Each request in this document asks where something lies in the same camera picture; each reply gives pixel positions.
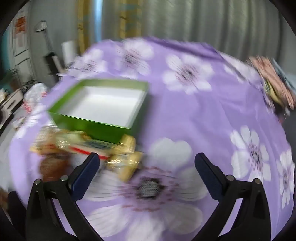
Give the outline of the orange cracker snack pack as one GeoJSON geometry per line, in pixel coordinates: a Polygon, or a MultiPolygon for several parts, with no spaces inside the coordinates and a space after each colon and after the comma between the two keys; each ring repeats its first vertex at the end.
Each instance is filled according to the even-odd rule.
{"type": "Polygon", "coordinates": [[[30,151],[38,155],[63,155],[67,151],[60,149],[56,144],[57,131],[53,128],[41,130],[30,146],[30,151]]]}

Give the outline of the green white rice snack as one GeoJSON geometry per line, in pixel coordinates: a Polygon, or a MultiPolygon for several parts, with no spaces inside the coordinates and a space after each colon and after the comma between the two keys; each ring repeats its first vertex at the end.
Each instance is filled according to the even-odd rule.
{"type": "Polygon", "coordinates": [[[107,160],[116,144],[92,139],[82,131],[61,130],[55,135],[56,147],[73,154],[96,153],[101,160],[107,160]]]}

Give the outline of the gold snack pack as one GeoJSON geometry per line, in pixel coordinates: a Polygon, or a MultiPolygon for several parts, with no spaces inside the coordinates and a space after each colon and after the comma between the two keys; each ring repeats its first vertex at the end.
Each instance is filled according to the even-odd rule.
{"type": "Polygon", "coordinates": [[[136,150],[135,138],[124,134],[109,151],[107,169],[115,172],[119,180],[126,183],[132,178],[136,169],[140,168],[143,155],[143,152],[136,150]]]}

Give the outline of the white red plastic bag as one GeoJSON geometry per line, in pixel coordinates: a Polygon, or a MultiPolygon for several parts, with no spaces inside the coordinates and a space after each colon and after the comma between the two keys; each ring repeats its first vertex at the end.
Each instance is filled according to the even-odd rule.
{"type": "Polygon", "coordinates": [[[47,95],[48,87],[43,83],[34,84],[24,95],[22,109],[25,116],[31,114],[43,97],[47,95]]]}

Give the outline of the purple floral tablecloth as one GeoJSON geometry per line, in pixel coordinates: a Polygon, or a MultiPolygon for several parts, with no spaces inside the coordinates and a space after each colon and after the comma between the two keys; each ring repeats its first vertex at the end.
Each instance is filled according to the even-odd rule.
{"type": "Polygon", "coordinates": [[[45,128],[61,131],[48,109],[84,79],[149,84],[135,138],[141,166],[128,182],[100,166],[78,207],[100,240],[194,240],[218,205],[195,168],[203,153],[225,175],[258,178],[266,193],[271,239],[292,215],[295,165],[285,132],[268,109],[258,73],[204,43],[104,40],[77,57],[26,118],[10,145],[16,192],[27,208],[36,179],[58,181],[89,155],[30,151],[45,128]]]}

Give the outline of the green cardboard box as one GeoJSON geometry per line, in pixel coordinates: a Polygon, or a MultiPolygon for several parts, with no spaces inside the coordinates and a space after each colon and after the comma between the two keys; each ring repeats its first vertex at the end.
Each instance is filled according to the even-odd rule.
{"type": "Polygon", "coordinates": [[[83,131],[92,139],[118,143],[137,137],[149,100],[149,84],[131,79],[84,79],[49,109],[56,126],[83,131]]]}

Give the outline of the folded pink cloth pile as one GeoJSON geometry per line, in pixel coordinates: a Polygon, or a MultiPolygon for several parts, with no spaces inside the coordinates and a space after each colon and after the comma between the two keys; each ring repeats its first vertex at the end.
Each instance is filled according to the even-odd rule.
{"type": "Polygon", "coordinates": [[[255,56],[249,57],[247,63],[262,79],[264,98],[269,109],[287,118],[295,111],[295,84],[274,59],[255,56]]]}

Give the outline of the upright vacuum cleaner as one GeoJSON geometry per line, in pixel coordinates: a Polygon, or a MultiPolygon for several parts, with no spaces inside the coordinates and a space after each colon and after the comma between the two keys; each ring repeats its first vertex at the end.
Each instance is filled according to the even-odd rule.
{"type": "Polygon", "coordinates": [[[36,33],[43,33],[45,38],[46,47],[48,49],[48,54],[44,56],[45,62],[49,68],[49,71],[51,75],[55,76],[56,81],[59,81],[60,74],[63,72],[63,67],[61,65],[61,62],[56,55],[56,53],[53,51],[50,39],[48,37],[47,33],[47,22],[46,21],[40,21],[35,26],[35,32],[36,33]]]}

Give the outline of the white board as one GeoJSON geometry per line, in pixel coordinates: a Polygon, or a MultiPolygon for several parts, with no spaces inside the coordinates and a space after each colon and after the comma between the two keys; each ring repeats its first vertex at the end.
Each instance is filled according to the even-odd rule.
{"type": "Polygon", "coordinates": [[[77,56],[77,44],[76,41],[66,41],[61,44],[62,46],[62,53],[63,53],[63,59],[64,63],[66,65],[69,65],[74,61],[74,59],[77,56]]]}

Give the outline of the grey pleated curtain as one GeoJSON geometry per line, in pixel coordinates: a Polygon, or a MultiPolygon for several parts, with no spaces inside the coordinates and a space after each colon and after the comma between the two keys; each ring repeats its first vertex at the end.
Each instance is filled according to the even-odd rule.
{"type": "Polygon", "coordinates": [[[142,35],[206,42],[240,60],[274,58],[291,69],[295,35],[270,1],[144,1],[142,35]]]}

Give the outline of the yellow deer curtain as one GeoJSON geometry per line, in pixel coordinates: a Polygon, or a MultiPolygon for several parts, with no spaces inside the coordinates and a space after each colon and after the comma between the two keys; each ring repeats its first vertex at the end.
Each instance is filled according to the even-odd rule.
{"type": "Polygon", "coordinates": [[[78,51],[104,39],[141,35],[143,1],[78,1],[78,51]]]}

